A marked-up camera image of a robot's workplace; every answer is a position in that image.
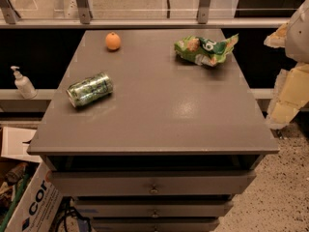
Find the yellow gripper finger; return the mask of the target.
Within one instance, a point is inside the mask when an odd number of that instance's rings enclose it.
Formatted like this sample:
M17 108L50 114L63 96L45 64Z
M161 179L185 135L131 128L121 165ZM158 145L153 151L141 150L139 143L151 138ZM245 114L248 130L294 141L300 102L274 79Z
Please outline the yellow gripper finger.
M266 37L264 45L272 48L285 47L287 28L288 22L282 24L275 32Z
M268 127L281 130L288 126L308 102L309 64L297 63L289 71L281 70L276 77L273 97L267 109Z

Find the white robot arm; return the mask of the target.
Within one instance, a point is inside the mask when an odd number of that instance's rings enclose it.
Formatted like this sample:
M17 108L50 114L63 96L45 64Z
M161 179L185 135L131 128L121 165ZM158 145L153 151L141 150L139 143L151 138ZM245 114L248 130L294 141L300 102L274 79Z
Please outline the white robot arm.
M309 0L288 22L267 36L264 45L283 47L286 56L296 61L290 71L281 70L277 75L267 109L267 125L272 130L281 130L309 102Z

